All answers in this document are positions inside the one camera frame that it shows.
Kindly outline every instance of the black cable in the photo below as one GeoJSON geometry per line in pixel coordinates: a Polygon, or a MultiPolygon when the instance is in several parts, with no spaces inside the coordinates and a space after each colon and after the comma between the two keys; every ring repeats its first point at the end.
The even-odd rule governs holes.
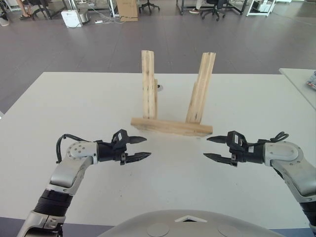
{"type": "Polygon", "coordinates": [[[57,140],[57,143],[56,143],[56,155],[57,155],[57,161],[56,163],[59,164],[61,161],[62,161],[62,158],[61,158],[61,151],[60,151],[60,146],[61,146],[61,141],[63,139],[66,139],[66,138],[71,138],[75,141],[84,141],[84,142],[88,142],[82,138],[79,138],[79,137],[76,137],[74,135],[71,135],[71,134],[64,134],[62,135],[60,138],[58,138],[57,140]]]}
{"type": "Polygon", "coordinates": [[[288,138],[288,134],[285,133],[285,132],[279,132],[277,134],[277,136],[273,137],[273,138],[270,138],[270,140],[261,140],[257,143],[254,143],[254,144],[249,144],[248,147],[252,147],[252,146],[258,146],[258,145],[263,145],[267,142],[272,142],[272,143],[275,143],[275,142],[280,142],[280,141],[283,141],[284,139],[288,138]]]}

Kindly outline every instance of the person's leg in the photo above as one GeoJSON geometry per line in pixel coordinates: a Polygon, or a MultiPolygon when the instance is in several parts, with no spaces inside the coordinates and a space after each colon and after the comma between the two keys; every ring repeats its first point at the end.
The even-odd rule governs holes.
{"type": "Polygon", "coordinates": [[[27,12],[29,15],[32,14],[32,10],[31,10],[31,5],[28,4],[28,12],[27,12]]]}
{"type": "Polygon", "coordinates": [[[27,12],[24,8],[24,4],[22,3],[22,0],[16,0],[16,2],[18,3],[19,7],[21,8],[22,15],[25,17],[28,17],[29,15],[27,14],[27,12]]]}
{"type": "Polygon", "coordinates": [[[191,14],[199,14],[199,9],[201,8],[203,1],[204,0],[197,0],[196,7],[194,9],[190,10],[190,13],[191,14]]]}

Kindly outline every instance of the gray floor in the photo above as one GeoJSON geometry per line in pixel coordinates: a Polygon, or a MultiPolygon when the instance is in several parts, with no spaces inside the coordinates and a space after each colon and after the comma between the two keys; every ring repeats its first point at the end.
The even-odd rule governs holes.
{"type": "MultiPolygon", "coordinates": [[[[201,54],[216,52],[214,73],[278,74],[279,68],[316,67],[316,4],[278,3],[268,18],[228,11],[179,15],[175,0],[138,22],[67,29],[62,19],[21,22],[11,14],[0,27],[0,111],[5,113],[42,73],[141,71],[140,51],[155,51],[156,73],[197,73],[201,54]]],[[[100,19],[94,13],[93,19],[100,19]]]]}

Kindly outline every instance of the wooden post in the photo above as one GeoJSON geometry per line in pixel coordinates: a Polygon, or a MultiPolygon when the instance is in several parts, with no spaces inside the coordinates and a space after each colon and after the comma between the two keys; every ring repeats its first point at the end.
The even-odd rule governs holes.
{"type": "Polygon", "coordinates": [[[215,53],[204,53],[197,81],[194,83],[186,122],[158,120],[158,81],[154,79],[154,52],[142,51],[143,117],[132,118],[130,124],[140,130],[173,133],[186,136],[212,134],[213,127],[201,125],[208,82],[213,70],[215,53]]]}
{"type": "Polygon", "coordinates": [[[143,118],[157,118],[155,103],[155,79],[154,79],[154,52],[142,51],[142,71],[143,71],[143,118]]]}
{"type": "Polygon", "coordinates": [[[186,122],[201,123],[208,83],[211,78],[216,53],[203,53],[197,81],[194,84],[186,122]]]}

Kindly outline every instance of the wooden base board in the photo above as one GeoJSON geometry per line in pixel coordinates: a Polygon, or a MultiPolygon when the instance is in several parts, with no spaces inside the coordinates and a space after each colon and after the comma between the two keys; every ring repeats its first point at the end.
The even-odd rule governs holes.
{"type": "Polygon", "coordinates": [[[140,130],[204,137],[213,133],[213,127],[198,123],[175,122],[158,119],[132,118],[130,124],[140,130]]]}

